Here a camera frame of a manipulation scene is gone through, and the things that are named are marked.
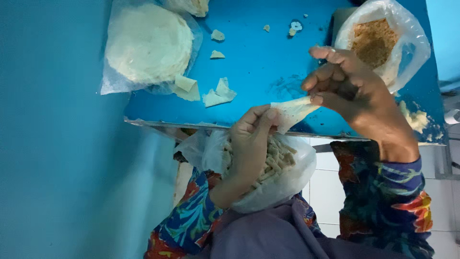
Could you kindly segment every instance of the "person's left hand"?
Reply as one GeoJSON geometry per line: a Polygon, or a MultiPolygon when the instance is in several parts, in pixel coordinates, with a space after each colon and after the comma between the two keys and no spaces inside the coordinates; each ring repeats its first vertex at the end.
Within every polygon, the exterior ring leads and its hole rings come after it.
{"type": "Polygon", "coordinates": [[[228,208],[246,193],[264,170],[267,138],[278,125],[278,111],[270,105],[249,109],[230,129],[233,163],[230,177],[214,187],[209,197],[215,205],[228,208]]]}
{"type": "Polygon", "coordinates": [[[267,138],[276,131],[278,111],[270,105],[249,109],[230,129],[233,174],[251,184],[262,174],[267,157],[267,138]]]}

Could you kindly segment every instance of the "plastic bag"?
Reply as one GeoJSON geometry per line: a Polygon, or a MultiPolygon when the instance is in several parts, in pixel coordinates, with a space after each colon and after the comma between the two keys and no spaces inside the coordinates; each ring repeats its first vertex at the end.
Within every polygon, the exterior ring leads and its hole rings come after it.
{"type": "MultiPolygon", "coordinates": [[[[182,155],[200,171],[211,169],[222,174],[223,143],[228,131],[214,130],[211,134],[199,130],[179,144],[174,152],[182,155]]],[[[232,209],[239,213],[252,213],[279,205],[299,193],[309,182],[316,168],[316,151],[305,138],[276,135],[276,138],[297,150],[295,166],[279,177],[271,177],[255,191],[236,201],[232,209]]]]}
{"type": "Polygon", "coordinates": [[[369,0],[348,17],[340,28],[334,47],[351,49],[355,24],[386,18],[390,28],[400,35],[390,57],[374,69],[390,93],[403,88],[431,54],[430,44],[417,18],[394,0],[369,0]]]}
{"type": "MultiPolygon", "coordinates": [[[[112,3],[112,10],[110,14],[109,27],[108,27],[108,38],[113,37],[111,34],[114,31],[113,24],[114,19],[117,19],[124,10],[135,9],[144,4],[156,4],[162,6],[158,1],[154,0],[114,0],[112,3]]],[[[192,50],[190,53],[190,59],[188,65],[185,69],[184,76],[188,76],[193,64],[195,63],[196,57],[198,56],[198,51],[200,50],[201,43],[203,41],[203,33],[200,29],[200,26],[195,21],[195,19],[186,12],[177,13],[182,17],[188,27],[190,28],[193,34],[192,40],[192,50]]],[[[152,94],[171,94],[172,90],[170,85],[174,84],[173,81],[163,81],[156,84],[143,83],[143,82],[133,82],[128,79],[116,69],[109,65],[106,55],[104,55],[104,67],[103,67],[103,78],[100,94],[110,94],[110,93],[120,93],[120,92],[130,92],[134,90],[139,90],[145,88],[146,91],[152,94]]]]}

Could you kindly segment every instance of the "blue tabletop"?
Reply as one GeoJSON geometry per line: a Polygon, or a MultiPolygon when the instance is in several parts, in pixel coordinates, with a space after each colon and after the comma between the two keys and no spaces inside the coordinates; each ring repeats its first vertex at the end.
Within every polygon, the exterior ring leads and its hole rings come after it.
{"type": "MultiPolygon", "coordinates": [[[[432,45],[431,29],[425,1],[400,0],[419,20],[432,45]]],[[[178,124],[193,127],[207,123],[231,126],[250,107],[292,100],[305,95],[301,81],[316,69],[318,60],[308,54],[309,47],[329,45],[331,16],[337,8],[353,5],[346,0],[219,0],[209,2],[209,13],[197,21],[203,31],[203,44],[189,78],[196,79],[200,94],[215,89],[219,78],[228,77],[229,87],[238,95],[226,104],[205,108],[203,102],[190,102],[170,95],[153,95],[144,90],[133,92],[125,109],[127,121],[178,124]],[[303,30],[293,38],[287,37],[290,23],[298,19],[303,30]],[[262,30],[270,25],[270,32],[262,30]],[[211,40],[211,32],[225,33],[223,42],[211,40]],[[221,51],[226,58],[210,60],[212,50],[221,51]]],[[[398,91],[411,111],[422,110],[430,116],[421,142],[443,144],[447,133],[443,122],[443,104],[437,84],[435,55],[422,66],[412,80],[398,91]],[[436,139],[439,133],[443,137],[436,139]]],[[[327,108],[319,108],[291,128],[302,135],[330,137],[359,137],[343,118],[327,108]]]]}

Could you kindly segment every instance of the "floral fabric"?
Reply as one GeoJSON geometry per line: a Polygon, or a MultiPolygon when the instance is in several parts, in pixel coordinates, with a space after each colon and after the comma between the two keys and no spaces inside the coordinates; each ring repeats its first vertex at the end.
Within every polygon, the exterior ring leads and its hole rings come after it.
{"type": "MultiPolygon", "coordinates": [[[[408,164],[381,163],[374,141],[335,141],[331,147],[340,164],[339,179],[346,195],[337,238],[411,258],[433,256],[426,242],[432,227],[431,198],[423,191],[421,159],[408,164]]],[[[219,181],[217,173],[193,169],[184,197],[152,231],[145,259],[179,259],[212,243],[212,233],[224,211],[213,204],[208,192],[219,181]]],[[[325,237],[313,208],[300,194],[293,199],[306,208],[304,221],[313,235],[325,237]]]]}

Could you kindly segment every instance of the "hand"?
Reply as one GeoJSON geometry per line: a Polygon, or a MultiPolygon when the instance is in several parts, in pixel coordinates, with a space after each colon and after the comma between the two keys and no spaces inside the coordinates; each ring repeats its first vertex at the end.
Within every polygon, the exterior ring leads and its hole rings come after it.
{"type": "Polygon", "coordinates": [[[375,140],[381,160],[419,158],[413,130],[377,74],[348,50],[312,47],[309,53],[328,61],[302,82],[312,104],[338,112],[357,133],[375,140]]]}
{"type": "Polygon", "coordinates": [[[249,109],[230,129],[232,174],[214,187],[209,196],[217,206],[230,207],[246,193],[264,170],[268,135],[276,131],[278,112],[270,105],[249,109]]]}

